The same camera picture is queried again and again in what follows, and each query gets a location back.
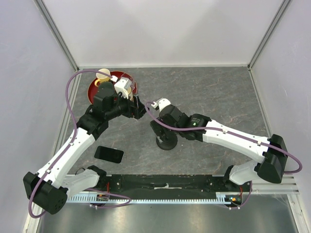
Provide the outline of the black phone stand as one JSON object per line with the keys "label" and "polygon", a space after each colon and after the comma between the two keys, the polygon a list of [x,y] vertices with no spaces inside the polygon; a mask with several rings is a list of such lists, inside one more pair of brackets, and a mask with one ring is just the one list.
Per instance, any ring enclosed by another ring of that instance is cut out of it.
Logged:
{"label": "black phone stand", "polygon": [[176,147],[178,139],[176,135],[170,136],[167,139],[160,139],[159,136],[156,137],[156,144],[162,150],[172,150]]}

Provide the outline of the black smartphone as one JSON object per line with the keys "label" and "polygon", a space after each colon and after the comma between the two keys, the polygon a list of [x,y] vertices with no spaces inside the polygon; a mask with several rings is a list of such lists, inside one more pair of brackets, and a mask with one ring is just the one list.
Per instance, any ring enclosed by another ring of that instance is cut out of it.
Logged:
{"label": "black smartphone", "polygon": [[115,164],[120,164],[123,156],[124,156],[124,151],[114,149],[114,148],[108,148],[104,146],[98,146],[94,154],[94,158],[96,159],[115,163]]}

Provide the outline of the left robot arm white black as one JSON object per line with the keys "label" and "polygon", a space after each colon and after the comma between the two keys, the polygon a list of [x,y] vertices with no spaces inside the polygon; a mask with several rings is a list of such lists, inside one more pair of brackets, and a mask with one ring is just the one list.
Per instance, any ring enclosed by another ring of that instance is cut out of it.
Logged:
{"label": "left robot arm white black", "polygon": [[133,93],[129,79],[101,83],[93,97],[93,104],[75,124],[62,148],[37,173],[28,172],[24,176],[31,217],[36,217],[32,213],[32,204],[53,215],[61,210],[68,198],[81,191],[105,189],[106,172],[96,166],[89,166],[82,173],[69,178],[67,173],[82,153],[108,128],[110,120],[119,116],[139,119],[145,112],[139,97]]}

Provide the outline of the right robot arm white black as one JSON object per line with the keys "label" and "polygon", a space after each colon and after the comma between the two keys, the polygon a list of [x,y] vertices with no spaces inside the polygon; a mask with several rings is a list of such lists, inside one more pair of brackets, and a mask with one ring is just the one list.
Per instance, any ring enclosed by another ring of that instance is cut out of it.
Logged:
{"label": "right robot arm white black", "polygon": [[242,165],[229,166],[223,178],[223,187],[234,191],[240,185],[261,179],[269,183],[282,182],[288,156],[284,139],[273,134],[271,137],[247,134],[228,128],[201,114],[187,116],[167,99],[151,102],[159,111],[150,125],[156,134],[156,143],[162,150],[176,147],[178,136],[187,140],[220,145],[250,158]]}

